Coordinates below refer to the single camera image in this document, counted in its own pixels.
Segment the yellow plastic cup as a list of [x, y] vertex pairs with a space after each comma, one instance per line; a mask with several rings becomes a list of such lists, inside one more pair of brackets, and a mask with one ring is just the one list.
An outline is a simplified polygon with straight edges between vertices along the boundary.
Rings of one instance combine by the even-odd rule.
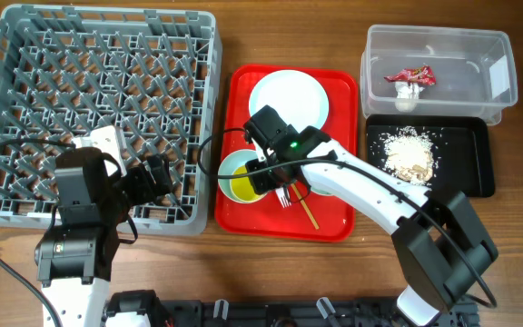
[[241, 202], [255, 203], [262, 195], [254, 192], [252, 183], [248, 177], [239, 177], [230, 180], [230, 188], [233, 195]]

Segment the light blue bowl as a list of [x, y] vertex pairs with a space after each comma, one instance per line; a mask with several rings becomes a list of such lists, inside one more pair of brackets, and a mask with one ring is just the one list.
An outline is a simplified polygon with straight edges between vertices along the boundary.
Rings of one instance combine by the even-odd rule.
[[[237, 175], [246, 173], [245, 164], [253, 159], [257, 158], [257, 154], [254, 150], [242, 149], [235, 151], [225, 157], [220, 165], [218, 174], [220, 175]], [[222, 193], [230, 200], [236, 203], [244, 203], [239, 201], [232, 193], [230, 188], [231, 179], [219, 179], [218, 184], [221, 188]]]

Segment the red snack wrapper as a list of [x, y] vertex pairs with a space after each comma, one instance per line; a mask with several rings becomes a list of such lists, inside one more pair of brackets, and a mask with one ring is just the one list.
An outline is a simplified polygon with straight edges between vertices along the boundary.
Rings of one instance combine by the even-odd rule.
[[396, 74], [384, 76], [384, 79], [390, 83], [406, 82], [426, 86], [434, 85], [437, 82], [429, 65], [423, 65], [419, 68], [405, 68]]

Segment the green bowl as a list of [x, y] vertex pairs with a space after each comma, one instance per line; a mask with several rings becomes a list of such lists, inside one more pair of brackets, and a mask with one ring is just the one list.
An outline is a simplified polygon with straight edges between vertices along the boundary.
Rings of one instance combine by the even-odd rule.
[[316, 194], [321, 195], [321, 196], [332, 196], [331, 193], [326, 192], [326, 191], [324, 191], [324, 190], [322, 190], [322, 189], [320, 189], [320, 188], [317, 188], [317, 187], [315, 187], [315, 186], [313, 186], [313, 185], [310, 185], [310, 187], [311, 187], [311, 191], [312, 191], [313, 193], [316, 193]]

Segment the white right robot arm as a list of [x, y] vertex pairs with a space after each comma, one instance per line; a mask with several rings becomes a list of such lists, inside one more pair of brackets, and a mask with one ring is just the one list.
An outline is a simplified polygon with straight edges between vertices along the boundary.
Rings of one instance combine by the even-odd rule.
[[264, 152], [246, 164], [256, 193], [288, 183], [329, 193], [387, 232], [408, 283], [396, 308], [414, 326], [435, 322], [478, 284], [497, 305], [481, 275], [498, 258], [496, 245], [467, 196], [403, 182], [362, 161], [322, 130], [297, 131], [264, 106], [243, 126], [245, 139]]

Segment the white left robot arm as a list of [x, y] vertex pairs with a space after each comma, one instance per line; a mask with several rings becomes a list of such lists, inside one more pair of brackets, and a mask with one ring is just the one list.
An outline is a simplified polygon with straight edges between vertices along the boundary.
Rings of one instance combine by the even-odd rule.
[[154, 291], [109, 293], [113, 258], [124, 240], [117, 227], [129, 223], [135, 205], [153, 203], [173, 188], [160, 155], [127, 171], [108, 173], [114, 158], [94, 147], [56, 159], [59, 202], [35, 248], [37, 279], [51, 305], [45, 319], [62, 326], [172, 326], [173, 316]]

